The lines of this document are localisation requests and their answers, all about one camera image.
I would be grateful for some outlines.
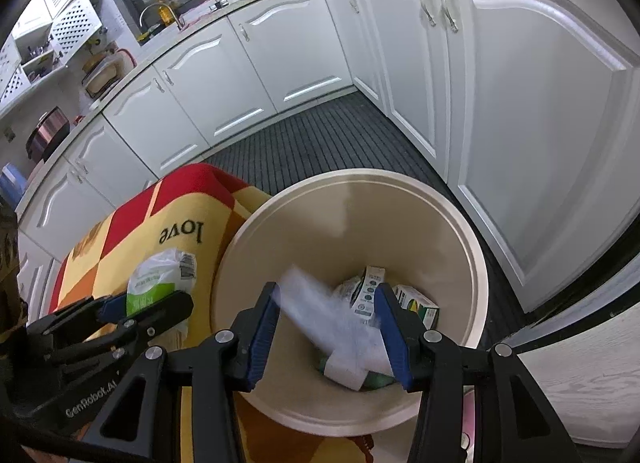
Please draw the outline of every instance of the pot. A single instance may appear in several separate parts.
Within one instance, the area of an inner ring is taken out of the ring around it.
[[[36,163],[46,161],[68,136],[69,131],[69,121],[59,107],[46,112],[27,139],[27,156]]]

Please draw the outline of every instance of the barcode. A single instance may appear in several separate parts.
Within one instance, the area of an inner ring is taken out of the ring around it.
[[[195,276],[195,257],[185,253],[180,259],[180,278],[193,279]]]

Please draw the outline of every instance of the red fabric patch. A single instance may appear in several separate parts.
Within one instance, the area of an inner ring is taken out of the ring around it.
[[[120,242],[132,233],[145,220],[146,211],[151,204],[151,198],[154,195],[154,187],[150,186],[143,192],[140,192],[130,201],[126,202],[122,207],[113,213],[109,232],[104,240],[102,247],[101,259],[104,259],[111,250],[117,247]]]
[[[231,194],[249,186],[249,183],[245,183],[240,178],[231,176],[229,173],[218,169],[218,167],[213,167],[213,170],[216,173],[216,178],[218,179],[218,181],[220,181],[220,183],[222,183],[222,186],[229,192],[231,192]]]
[[[56,283],[53,287],[53,295],[51,295],[51,302],[49,302],[49,311],[47,315],[51,315],[58,308],[58,297],[60,297],[60,290],[62,289],[62,281],[65,278],[65,269],[66,269],[66,260],[68,259],[68,255],[65,257],[65,260],[62,261],[62,266],[60,266],[60,271],[58,272],[58,276],[56,277]]]
[[[208,194],[233,209],[235,199],[217,179],[217,172],[218,169],[206,163],[194,163],[174,170],[162,180],[151,215],[157,214],[171,201],[193,193]]]

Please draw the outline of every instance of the gray floor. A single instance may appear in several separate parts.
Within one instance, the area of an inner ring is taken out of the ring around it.
[[[272,195],[322,172],[356,167],[392,170],[430,185],[466,216],[404,134],[359,92],[274,123],[206,161]],[[489,310],[481,339],[487,348],[526,321],[502,269],[478,231],[476,235],[489,274]]]

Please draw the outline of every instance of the floor mat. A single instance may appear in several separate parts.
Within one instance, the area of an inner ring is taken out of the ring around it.
[[[392,170],[433,187],[466,217],[427,160],[360,92],[274,123],[205,161],[272,195],[322,172],[358,167]],[[521,329],[526,320],[493,253],[472,227],[489,275],[489,308],[480,340],[488,348]]]

